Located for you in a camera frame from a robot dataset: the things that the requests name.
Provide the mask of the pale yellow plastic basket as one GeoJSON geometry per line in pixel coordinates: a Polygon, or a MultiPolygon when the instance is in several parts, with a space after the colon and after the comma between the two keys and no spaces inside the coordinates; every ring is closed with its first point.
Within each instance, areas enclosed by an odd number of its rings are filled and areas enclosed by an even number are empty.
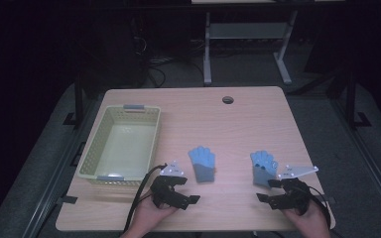
{"type": "Polygon", "coordinates": [[[160,118],[156,106],[107,106],[77,175],[96,184],[139,186],[153,167],[160,118]]]}

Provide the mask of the person's right hand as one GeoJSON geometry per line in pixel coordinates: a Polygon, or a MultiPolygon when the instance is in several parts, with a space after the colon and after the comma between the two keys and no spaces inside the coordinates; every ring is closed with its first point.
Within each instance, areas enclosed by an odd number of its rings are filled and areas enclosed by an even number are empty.
{"type": "Polygon", "coordinates": [[[294,224],[300,233],[328,233],[325,216],[320,207],[313,201],[310,201],[309,209],[304,215],[299,215],[295,209],[283,209],[282,213],[294,224]]]}

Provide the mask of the aluminium frame rail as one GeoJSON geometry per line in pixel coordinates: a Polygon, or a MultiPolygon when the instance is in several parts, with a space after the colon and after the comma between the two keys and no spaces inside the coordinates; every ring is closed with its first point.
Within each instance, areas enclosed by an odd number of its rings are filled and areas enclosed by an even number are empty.
{"type": "Polygon", "coordinates": [[[363,138],[358,132],[359,128],[369,127],[370,123],[367,121],[363,113],[359,115],[361,120],[359,122],[356,122],[354,114],[347,111],[348,107],[343,107],[341,103],[336,99],[331,99],[330,105],[334,109],[336,115],[343,124],[349,137],[353,141],[357,151],[359,152],[365,164],[366,170],[370,174],[371,179],[375,183],[375,187],[377,188],[381,196],[381,170],[378,168],[378,165],[376,164],[372,153],[367,148],[363,138]]]}
{"type": "Polygon", "coordinates": [[[56,158],[56,165],[52,168],[50,177],[45,178],[45,188],[40,194],[33,214],[28,219],[22,238],[38,238],[57,208],[57,199],[68,195],[68,187],[73,178],[79,157],[85,145],[85,139],[78,131],[69,132],[63,140],[62,153],[56,158]]]}

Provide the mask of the blue knit glove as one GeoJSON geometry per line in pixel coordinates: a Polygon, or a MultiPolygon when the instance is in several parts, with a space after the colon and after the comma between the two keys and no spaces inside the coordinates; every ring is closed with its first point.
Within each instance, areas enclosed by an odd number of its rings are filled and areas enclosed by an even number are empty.
{"type": "Polygon", "coordinates": [[[250,154],[252,161],[253,183],[269,187],[269,180],[275,179],[278,163],[267,151],[257,151],[250,154]]]}
{"type": "Polygon", "coordinates": [[[215,154],[210,148],[199,146],[188,152],[197,182],[214,182],[215,154]]]}

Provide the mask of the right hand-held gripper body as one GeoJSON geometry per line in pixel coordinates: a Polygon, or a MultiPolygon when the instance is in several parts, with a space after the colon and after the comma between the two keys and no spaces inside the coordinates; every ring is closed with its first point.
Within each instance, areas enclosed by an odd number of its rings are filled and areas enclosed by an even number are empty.
{"type": "Polygon", "coordinates": [[[285,192],[279,197],[278,208],[296,208],[299,212],[306,212],[312,194],[307,184],[300,180],[300,177],[314,174],[317,171],[317,166],[285,165],[284,170],[278,174],[279,188],[285,192]]]}

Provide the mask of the grey metal desk frame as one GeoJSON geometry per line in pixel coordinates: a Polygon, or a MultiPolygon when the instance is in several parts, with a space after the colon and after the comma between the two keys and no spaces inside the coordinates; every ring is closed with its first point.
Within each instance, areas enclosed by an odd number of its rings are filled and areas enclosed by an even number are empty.
{"type": "Polygon", "coordinates": [[[287,22],[274,23],[212,23],[210,13],[205,14],[203,84],[211,85],[210,41],[211,40],[281,40],[280,49],[273,53],[274,61],[285,84],[292,80],[284,62],[284,56],[298,16],[293,11],[287,22]]]}

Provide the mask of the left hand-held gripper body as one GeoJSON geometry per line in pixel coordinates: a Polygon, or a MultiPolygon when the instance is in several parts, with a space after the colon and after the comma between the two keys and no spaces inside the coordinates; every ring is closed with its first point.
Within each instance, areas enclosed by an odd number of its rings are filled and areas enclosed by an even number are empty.
{"type": "Polygon", "coordinates": [[[160,174],[153,180],[150,190],[153,194],[153,202],[157,207],[161,207],[163,204],[175,207],[176,194],[175,185],[169,185],[166,181],[167,177],[183,177],[184,172],[179,167],[177,161],[172,161],[167,164],[160,174]]]}

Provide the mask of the black metal stand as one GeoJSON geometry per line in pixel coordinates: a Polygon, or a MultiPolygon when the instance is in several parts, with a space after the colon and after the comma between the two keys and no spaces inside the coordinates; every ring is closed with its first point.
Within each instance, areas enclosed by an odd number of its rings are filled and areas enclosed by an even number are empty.
{"type": "Polygon", "coordinates": [[[344,118],[351,130],[358,127],[370,127],[371,123],[363,112],[355,110],[356,101],[356,78],[352,71],[346,74],[345,84],[345,108],[344,118]]]}
{"type": "Polygon", "coordinates": [[[82,75],[79,74],[73,84],[74,88],[74,111],[69,112],[63,121],[64,125],[73,126],[77,129],[84,119],[84,92],[82,84],[82,75]]]}

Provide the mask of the person's left hand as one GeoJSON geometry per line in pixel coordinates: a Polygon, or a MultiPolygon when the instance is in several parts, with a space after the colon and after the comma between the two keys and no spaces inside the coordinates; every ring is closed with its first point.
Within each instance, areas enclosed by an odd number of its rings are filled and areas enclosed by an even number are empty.
{"type": "Polygon", "coordinates": [[[150,232],[168,216],[177,211],[175,207],[159,208],[150,197],[144,198],[137,206],[128,230],[150,232]]]}

